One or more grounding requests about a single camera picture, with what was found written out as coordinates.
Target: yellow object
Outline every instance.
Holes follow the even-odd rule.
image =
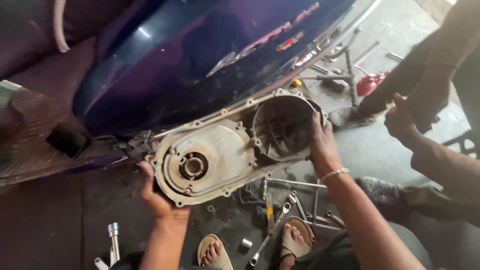
[[[293,85],[295,85],[295,86],[301,86],[301,81],[298,80],[298,79],[293,79],[293,82],[292,82],[292,83],[293,83]]]

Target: gray slipper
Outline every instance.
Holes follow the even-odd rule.
[[[367,117],[358,116],[353,107],[333,110],[328,114],[328,120],[335,129],[347,129],[375,123],[381,113]]]

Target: silver bracelet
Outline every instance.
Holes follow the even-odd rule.
[[[341,173],[347,173],[347,172],[349,172],[349,171],[350,171],[350,170],[347,169],[347,168],[341,168],[340,170],[336,170],[336,171],[333,171],[333,172],[329,172],[329,173],[327,173],[324,177],[322,177],[322,178],[320,179],[320,182],[323,182],[323,181],[325,180],[325,178],[330,177],[330,176],[332,176],[332,175],[341,174]]]

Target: tan sandal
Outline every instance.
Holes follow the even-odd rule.
[[[215,241],[220,241],[220,239],[214,234],[209,234],[202,239],[200,245],[198,245],[197,251],[198,265],[202,263],[202,257],[205,254],[205,251],[207,251],[210,244],[214,243]],[[216,262],[208,267],[222,270],[233,270],[233,266],[230,262],[230,258],[228,258],[227,252],[223,252],[221,255],[219,255]]]
[[[280,257],[283,258],[286,255],[293,254],[296,258],[298,258],[309,253],[312,250],[313,241],[308,225],[301,218],[295,216],[289,217],[285,224],[290,224],[290,226],[297,228],[297,230],[300,231],[300,235],[303,237],[305,243],[300,245],[295,243],[290,237],[283,237]]]

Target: concrete floor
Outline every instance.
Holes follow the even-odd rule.
[[[349,18],[367,2],[358,0]],[[370,73],[391,70],[397,62],[387,58],[387,52],[406,55],[414,44],[437,27],[437,23],[414,0],[384,0],[363,23],[363,31],[352,48],[352,55],[355,58],[378,39],[382,46],[361,67]],[[339,59],[324,66],[343,69],[345,63]],[[303,75],[309,74],[314,72],[306,71]],[[319,87],[316,81],[308,82],[307,87],[325,111],[350,106],[348,95],[331,93]],[[435,141],[444,142],[468,129],[457,104],[450,104],[440,117],[442,120],[427,133]],[[383,119],[371,126],[338,132],[335,138],[344,165],[351,170],[353,177],[368,175],[402,184],[429,182],[410,168],[411,152],[389,136]],[[277,172],[277,176],[307,182],[315,179],[309,161]],[[144,250],[151,217],[138,196],[142,181],[143,176],[136,165],[125,161],[104,170],[56,175],[0,190],[0,205],[9,206],[0,208],[0,243],[9,243],[0,246],[0,268],[95,269],[95,257],[108,258],[107,225],[115,221],[120,223],[121,253]],[[286,190],[284,186],[270,188]],[[312,212],[313,193],[306,189],[296,190],[305,211]],[[220,208],[212,213],[206,210],[208,205]],[[319,215],[327,209],[335,211],[335,206],[328,193],[322,191]],[[291,214],[298,215],[297,210],[293,209]],[[430,252],[435,266],[476,269],[480,265],[480,257],[475,253],[480,243],[480,229],[465,222],[439,222],[418,214],[413,214],[406,225]],[[254,208],[241,205],[237,196],[220,197],[194,206],[181,262],[185,266],[196,264],[196,249],[201,238],[215,233],[224,242],[233,267],[243,269],[255,253],[255,247],[262,242],[264,231]],[[316,235],[319,248],[327,244],[334,233],[316,231]],[[240,246],[244,237],[253,241],[250,251]],[[267,246],[258,269],[275,269],[279,240],[275,237]]]

